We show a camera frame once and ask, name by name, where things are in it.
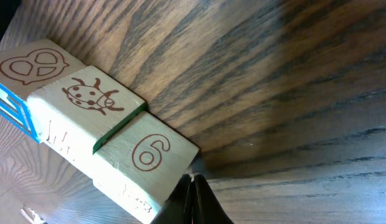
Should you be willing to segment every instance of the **wooden block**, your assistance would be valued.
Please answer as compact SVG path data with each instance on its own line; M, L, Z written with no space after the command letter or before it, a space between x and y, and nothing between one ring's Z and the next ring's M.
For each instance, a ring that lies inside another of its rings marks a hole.
M93 180L101 183L98 189L119 206L149 223L198 150L193 143L143 111L94 153ZM143 204L143 208L134 200Z
M39 141L26 105L27 96L85 67L50 40L0 52L0 114Z
M94 66L34 91L27 104L44 142L89 177L93 153L146 108Z

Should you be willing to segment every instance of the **dark wood grain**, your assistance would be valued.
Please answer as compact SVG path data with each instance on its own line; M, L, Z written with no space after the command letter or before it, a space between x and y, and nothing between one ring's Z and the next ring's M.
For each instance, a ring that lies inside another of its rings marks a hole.
M386 223L386 0L25 0L0 50L46 37L199 145L235 223ZM3 118L0 183L51 223L136 222Z

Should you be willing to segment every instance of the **blue painted block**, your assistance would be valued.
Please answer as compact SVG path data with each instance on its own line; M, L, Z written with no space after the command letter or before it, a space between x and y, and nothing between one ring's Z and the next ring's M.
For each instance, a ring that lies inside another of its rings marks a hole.
M0 114L32 139L40 142L26 102L2 84L0 84Z

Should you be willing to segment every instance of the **ladybug engraving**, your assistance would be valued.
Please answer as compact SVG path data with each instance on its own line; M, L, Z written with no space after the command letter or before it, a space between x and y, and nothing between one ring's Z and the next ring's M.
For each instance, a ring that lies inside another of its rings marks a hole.
M111 111L123 111L124 108L113 107L115 102L110 98L113 93L118 93L118 90L111 90L106 93L99 89L100 79L96 78L96 83L93 86L86 85L79 78L72 78L79 82L79 85L70 86L68 89L62 88L74 105L84 108L86 110L97 110L103 115L106 115L104 108Z

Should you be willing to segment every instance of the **black object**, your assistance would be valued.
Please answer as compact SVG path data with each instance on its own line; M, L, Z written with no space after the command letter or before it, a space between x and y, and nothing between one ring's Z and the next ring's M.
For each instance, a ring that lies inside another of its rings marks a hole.
M233 224L220 206L203 175L194 181L187 174L180 179L175 190L151 224Z
M0 42L21 0L0 0Z

